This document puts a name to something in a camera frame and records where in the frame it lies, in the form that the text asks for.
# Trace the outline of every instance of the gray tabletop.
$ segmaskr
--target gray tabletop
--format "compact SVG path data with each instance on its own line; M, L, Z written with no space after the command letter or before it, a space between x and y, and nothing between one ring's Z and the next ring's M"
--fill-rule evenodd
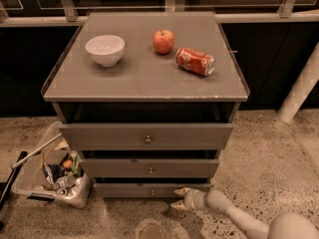
M153 48L153 33L174 32L168 55ZM86 43L99 35L125 42L120 62L103 68L87 54ZM175 62L180 47L211 54L213 73L204 78ZM226 102L246 101L245 89L211 12L91 13L44 95L49 102Z

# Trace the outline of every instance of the robotic arm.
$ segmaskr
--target robotic arm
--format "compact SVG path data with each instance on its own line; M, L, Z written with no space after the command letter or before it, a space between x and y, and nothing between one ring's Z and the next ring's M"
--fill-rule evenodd
M183 200L173 203L172 208L192 211L210 209L216 216L230 219L248 239L319 239L319 232L315 226L296 213L280 214L268 226L234 206L217 189L211 189L206 193L185 187L176 190L175 193L183 196Z

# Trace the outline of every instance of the bowl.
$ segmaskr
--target bowl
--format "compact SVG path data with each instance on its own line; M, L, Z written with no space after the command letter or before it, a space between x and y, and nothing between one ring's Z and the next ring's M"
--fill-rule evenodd
M103 67L112 67L121 59L125 41L119 36L104 35L91 39L86 50L90 57Z

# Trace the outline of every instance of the red apple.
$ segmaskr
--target red apple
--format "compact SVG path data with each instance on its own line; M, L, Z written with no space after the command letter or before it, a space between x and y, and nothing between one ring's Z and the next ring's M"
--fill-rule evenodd
M158 30L153 35L153 46L160 54L171 52L174 42L174 36L170 30Z

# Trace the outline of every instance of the floor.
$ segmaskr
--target floor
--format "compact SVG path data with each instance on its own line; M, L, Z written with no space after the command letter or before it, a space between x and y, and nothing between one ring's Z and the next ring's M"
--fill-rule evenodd
M0 119L0 181L56 120ZM275 111L239 112L211 183L263 222L294 211L319 227L318 139L318 110L298 112L291 124ZM176 211L165 201L105 200L94 190L84 209L11 193L1 213L0 238L244 238L210 212Z

